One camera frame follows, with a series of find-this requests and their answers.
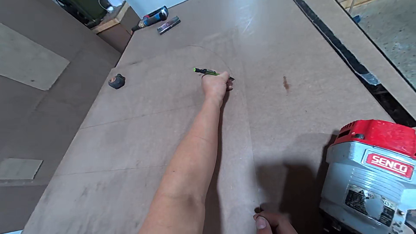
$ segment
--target label sticker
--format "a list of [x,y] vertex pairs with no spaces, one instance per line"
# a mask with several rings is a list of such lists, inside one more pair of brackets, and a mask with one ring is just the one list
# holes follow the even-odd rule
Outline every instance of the label sticker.
[[375,153],[368,154],[366,163],[409,179],[414,169],[414,166],[410,164]]
[[388,227],[397,210],[391,200],[356,185],[349,185],[345,204]]

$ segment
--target forearm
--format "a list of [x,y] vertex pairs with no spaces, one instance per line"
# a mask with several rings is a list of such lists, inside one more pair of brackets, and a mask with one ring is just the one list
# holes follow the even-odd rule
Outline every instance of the forearm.
[[217,157],[220,106],[215,99],[204,101],[166,168],[140,234],[202,231],[206,192]]
[[207,98],[166,168],[158,193],[187,194],[205,200],[218,148],[220,105]]

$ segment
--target green pencil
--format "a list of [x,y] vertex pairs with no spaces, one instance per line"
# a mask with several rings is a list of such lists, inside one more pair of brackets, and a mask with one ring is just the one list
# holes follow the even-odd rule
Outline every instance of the green pencil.
[[216,71],[209,70],[209,69],[199,69],[199,68],[194,67],[193,71],[202,73],[202,74],[207,74],[207,75],[219,75],[219,73],[217,73]]

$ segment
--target blue drill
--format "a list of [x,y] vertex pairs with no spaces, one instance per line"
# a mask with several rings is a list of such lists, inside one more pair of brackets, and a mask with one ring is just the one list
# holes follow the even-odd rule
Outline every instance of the blue drill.
[[134,32],[141,28],[148,27],[152,24],[155,24],[157,22],[165,21],[168,19],[168,15],[169,15],[168,8],[166,6],[163,6],[159,8],[158,10],[149,14],[150,17],[143,17],[143,19],[136,26],[132,27],[131,30]]

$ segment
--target hand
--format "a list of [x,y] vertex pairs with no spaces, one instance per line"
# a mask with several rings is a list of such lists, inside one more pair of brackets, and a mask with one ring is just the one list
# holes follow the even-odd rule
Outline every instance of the hand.
[[228,79],[229,77],[228,72],[223,72],[217,76],[203,75],[202,89],[205,92],[205,99],[214,99],[221,106],[225,92],[233,89],[233,82]]
[[282,214],[262,211],[253,216],[257,234],[297,234],[289,219]]

